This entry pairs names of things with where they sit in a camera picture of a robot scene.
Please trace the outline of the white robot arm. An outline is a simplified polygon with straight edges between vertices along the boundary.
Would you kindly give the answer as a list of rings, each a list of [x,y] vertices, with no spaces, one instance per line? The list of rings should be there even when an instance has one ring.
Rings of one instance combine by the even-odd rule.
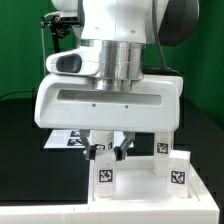
[[[77,48],[46,60],[34,119],[41,128],[121,131],[118,159],[138,133],[179,126],[183,79],[168,68],[144,68],[147,45],[173,47],[194,31],[199,0],[52,0],[73,17]]]

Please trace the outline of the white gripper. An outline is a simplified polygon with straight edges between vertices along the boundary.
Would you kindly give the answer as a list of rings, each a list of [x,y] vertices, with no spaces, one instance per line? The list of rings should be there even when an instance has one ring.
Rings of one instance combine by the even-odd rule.
[[[35,122],[80,130],[87,160],[96,154],[89,130],[116,131],[114,152],[122,161],[134,132],[173,132],[179,126],[183,78],[144,74],[140,49],[74,49],[49,56],[46,67]]]

